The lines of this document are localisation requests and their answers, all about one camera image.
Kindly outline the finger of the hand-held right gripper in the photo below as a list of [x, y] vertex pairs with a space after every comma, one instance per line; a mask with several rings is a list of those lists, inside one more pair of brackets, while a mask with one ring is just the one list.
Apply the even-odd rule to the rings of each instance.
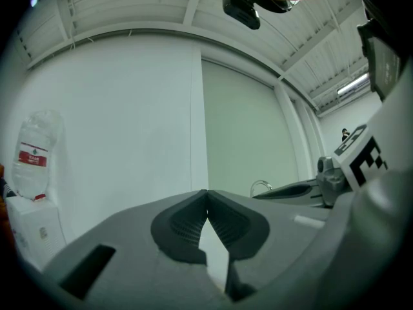
[[287, 186], [280, 187], [278, 189], [272, 189], [258, 195], [253, 196], [255, 199], [259, 200], [278, 200], [278, 199], [289, 199], [289, 198], [299, 198], [310, 194], [313, 190], [317, 190], [318, 184], [315, 179], [291, 183]]

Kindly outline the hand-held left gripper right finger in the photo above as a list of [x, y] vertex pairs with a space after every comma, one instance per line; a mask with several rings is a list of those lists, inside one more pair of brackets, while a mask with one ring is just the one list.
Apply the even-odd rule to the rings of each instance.
[[330, 210], [206, 194], [208, 219], [229, 253], [225, 293], [240, 301], [277, 278], [310, 245]]

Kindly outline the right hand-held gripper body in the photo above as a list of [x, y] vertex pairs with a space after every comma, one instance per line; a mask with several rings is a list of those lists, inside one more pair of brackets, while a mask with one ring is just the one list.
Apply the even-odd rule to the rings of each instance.
[[412, 60], [381, 108], [331, 156], [321, 157], [318, 168], [317, 184], [328, 207], [388, 171], [412, 169]]

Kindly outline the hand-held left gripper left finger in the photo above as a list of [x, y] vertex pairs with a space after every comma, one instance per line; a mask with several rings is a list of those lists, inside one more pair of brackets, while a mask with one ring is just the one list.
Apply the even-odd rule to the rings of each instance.
[[43, 274], [75, 302], [224, 302], [199, 248], [207, 192], [111, 215], [68, 244]]

